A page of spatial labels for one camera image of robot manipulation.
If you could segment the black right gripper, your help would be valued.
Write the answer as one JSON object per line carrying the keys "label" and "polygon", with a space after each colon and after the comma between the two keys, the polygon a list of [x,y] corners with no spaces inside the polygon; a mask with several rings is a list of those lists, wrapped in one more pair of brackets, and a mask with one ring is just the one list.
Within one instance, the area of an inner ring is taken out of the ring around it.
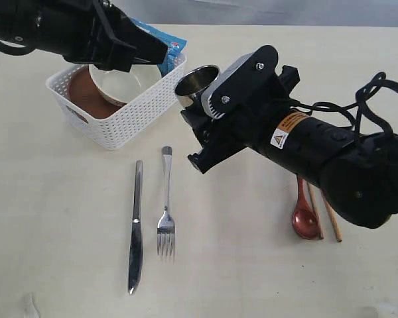
{"label": "black right gripper", "polygon": [[245,148],[258,151],[263,130],[275,122],[276,116],[291,108],[289,93],[300,81],[298,70],[292,66],[283,66],[278,77],[287,90],[286,97],[251,98],[218,120],[204,113],[201,101],[183,108],[181,115],[202,146],[199,153],[188,155],[199,172],[205,174]]}

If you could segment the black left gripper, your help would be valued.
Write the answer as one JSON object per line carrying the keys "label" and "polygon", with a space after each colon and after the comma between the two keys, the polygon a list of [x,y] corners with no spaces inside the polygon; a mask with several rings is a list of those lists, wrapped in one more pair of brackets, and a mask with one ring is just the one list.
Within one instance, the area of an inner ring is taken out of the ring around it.
{"label": "black left gripper", "polygon": [[128,72],[134,65],[159,65],[168,46],[137,26],[114,5],[101,1],[40,1],[37,49],[74,64]]}

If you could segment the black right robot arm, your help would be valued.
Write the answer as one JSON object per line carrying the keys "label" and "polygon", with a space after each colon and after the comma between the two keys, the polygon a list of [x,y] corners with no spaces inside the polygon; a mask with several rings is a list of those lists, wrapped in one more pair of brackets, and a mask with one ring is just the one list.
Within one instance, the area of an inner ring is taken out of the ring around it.
{"label": "black right robot arm", "polygon": [[189,161],[204,173],[250,148],[319,187],[348,222],[382,226],[398,214],[398,134],[367,101],[382,88],[398,94],[398,83],[376,74],[356,92],[353,115],[349,106],[291,98],[299,80],[296,68],[284,66],[255,81],[247,100],[220,119],[197,103],[185,107],[182,117],[202,147]]}

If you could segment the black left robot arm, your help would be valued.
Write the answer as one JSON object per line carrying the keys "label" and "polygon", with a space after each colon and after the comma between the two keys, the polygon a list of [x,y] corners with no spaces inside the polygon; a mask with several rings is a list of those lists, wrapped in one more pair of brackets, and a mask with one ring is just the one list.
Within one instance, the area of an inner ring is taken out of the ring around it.
{"label": "black left robot arm", "polygon": [[35,50],[129,72],[133,65],[162,64],[168,46],[110,1],[0,1],[0,52]]}

